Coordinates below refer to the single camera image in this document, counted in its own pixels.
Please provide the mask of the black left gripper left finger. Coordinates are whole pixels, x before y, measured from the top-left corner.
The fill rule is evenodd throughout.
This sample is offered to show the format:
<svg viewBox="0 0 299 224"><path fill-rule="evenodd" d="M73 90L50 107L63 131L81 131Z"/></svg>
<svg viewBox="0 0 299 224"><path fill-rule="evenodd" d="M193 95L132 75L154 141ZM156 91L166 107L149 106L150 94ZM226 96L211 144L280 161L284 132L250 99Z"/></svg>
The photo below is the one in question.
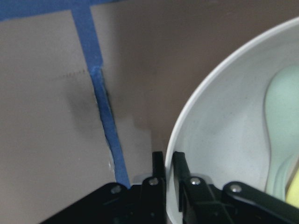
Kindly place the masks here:
<svg viewBox="0 0 299 224"><path fill-rule="evenodd" d="M164 184L166 184L164 157L161 151L152 153L152 179L154 179L154 183L158 183L158 180L162 180Z"/></svg>

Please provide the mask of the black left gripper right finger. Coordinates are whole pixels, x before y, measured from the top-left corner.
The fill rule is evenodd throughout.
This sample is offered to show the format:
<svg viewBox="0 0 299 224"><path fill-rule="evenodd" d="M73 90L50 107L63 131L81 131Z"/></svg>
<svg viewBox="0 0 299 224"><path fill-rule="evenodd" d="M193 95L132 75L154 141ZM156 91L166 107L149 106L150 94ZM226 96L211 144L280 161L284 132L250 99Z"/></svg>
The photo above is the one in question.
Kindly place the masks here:
<svg viewBox="0 0 299 224"><path fill-rule="evenodd" d="M190 170L186 162L185 153L177 151L174 152L172 156L172 165L178 211L183 212L185 207L185 182L190 177Z"/></svg>

